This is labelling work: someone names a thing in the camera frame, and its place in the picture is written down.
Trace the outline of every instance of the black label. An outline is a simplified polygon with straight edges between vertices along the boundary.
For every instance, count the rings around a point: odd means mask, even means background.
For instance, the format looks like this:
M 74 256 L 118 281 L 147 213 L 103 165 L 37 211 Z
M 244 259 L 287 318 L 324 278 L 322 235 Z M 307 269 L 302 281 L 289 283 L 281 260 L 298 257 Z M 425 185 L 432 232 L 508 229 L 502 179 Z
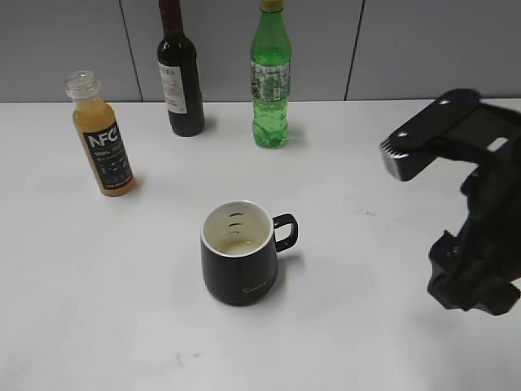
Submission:
M 119 189 L 132 180 L 132 170 L 117 123 L 99 132 L 84 133 L 83 137 L 105 189 Z

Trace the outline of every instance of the green bottle cap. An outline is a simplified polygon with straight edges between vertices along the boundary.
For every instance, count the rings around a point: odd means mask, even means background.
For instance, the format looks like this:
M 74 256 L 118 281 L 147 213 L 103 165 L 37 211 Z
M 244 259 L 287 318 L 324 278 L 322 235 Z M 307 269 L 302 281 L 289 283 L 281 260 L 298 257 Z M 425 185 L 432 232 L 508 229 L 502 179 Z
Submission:
M 278 12 L 284 8 L 284 0 L 262 0 L 260 9 L 266 12 Z

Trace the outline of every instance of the soda bottle label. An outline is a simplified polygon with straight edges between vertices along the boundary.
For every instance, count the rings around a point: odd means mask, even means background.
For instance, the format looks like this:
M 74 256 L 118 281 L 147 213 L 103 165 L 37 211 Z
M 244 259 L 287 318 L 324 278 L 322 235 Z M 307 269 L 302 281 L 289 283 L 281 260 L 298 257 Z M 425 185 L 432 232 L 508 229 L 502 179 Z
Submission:
M 265 67 L 252 61 L 252 95 L 265 102 L 278 102 L 290 96 L 291 66 L 287 62 Z
M 160 65 L 161 82 L 163 83 L 164 101 L 170 112 L 187 114 L 185 91 L 182 86 L 181 68 Z

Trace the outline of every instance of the bottle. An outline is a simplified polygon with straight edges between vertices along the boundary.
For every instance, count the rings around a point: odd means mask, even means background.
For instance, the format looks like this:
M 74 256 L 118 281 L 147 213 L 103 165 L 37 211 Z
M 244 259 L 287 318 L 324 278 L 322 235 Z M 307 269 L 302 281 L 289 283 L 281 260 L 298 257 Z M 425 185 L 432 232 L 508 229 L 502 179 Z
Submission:
M 262 0 L 262 17 L 250 48 L 253 138 L 267 148 L 282 147 L 288 135 L 291 43 L 282 20 L 283 8 L 283 0 Z
M 129 160 L 112 108 L 101 95 L 101 84 L 90 71 L 74 72 L 66 82 L 67 95 L 76 104 L 72 121 L 87 154 L 99 190 L 122 196 L 135 185 Z
M 170 125 L 179 136 L 195 136 L 204 127 L 197 52 L 182 26 L 179 0 L 160 0 L 164 38 L 157 48 Z

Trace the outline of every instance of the mug rim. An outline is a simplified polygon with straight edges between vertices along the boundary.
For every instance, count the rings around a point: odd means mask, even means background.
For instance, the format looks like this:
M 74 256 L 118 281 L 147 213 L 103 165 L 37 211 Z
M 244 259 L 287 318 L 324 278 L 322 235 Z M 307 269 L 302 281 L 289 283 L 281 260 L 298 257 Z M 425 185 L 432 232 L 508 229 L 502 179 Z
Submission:
M 214 213 L 215 211 L 217 211 L 220 208 L 223 208 L 223 207 L 231 205 L 231 204 L 250 204 L 250 205 L 253 205 L 254 207 L 260 209 L 261 212 L 266 216 L 266 218 L 269 221 L 269 233 L 268 233 L 268 236 L 266 237 L 265 241 L 262 242 L 262 244 L 258 248 L 256 248 L 255 250 L 250 251 L 249 253 L 244 253 L 244 254 L 239 254 L 239 255 L 229 255 L 229 254 L 221 253 L 216 248 L 211 246 L 208 243 L 208 241 L 206 240 L 205 236 L 204 236 L 204 228 L 206 227 L 206 223 L 208 222 L 208 219 L 210 218 L 212 213 Z M 249 257 L 250 255 L 255 254 L 255 253 L 259 252 L 261 249 L 263 249 L 266 246 L 266 244 L 268 244 L 270 242 L 270 240 L 274 237 L 274 231 L 275 231 L 275 228 L 274 228 L 273 218 L 271 217 L 271 215 L 268 213 L 268 211 L 264 207 L 260 206 L 256 202 L 253 202 L 253 201 L 250 201 L 250 200 L 236 200 L 236 201 L 225 202 L 224 204 L 220 204 L 216 208 L 212 209 L 212 211 L 204 219 L 203 225 L 201 226 L 200 236 L 201 236 L 201 240 L 204 243 L 204 247 L 206 247 L 212 253 L 214 253 L 214 254 L 216 254 L 216 255 L 218 255 L 220 257 L 226 257 L 226 258 L 244 258 L 244 257 Z

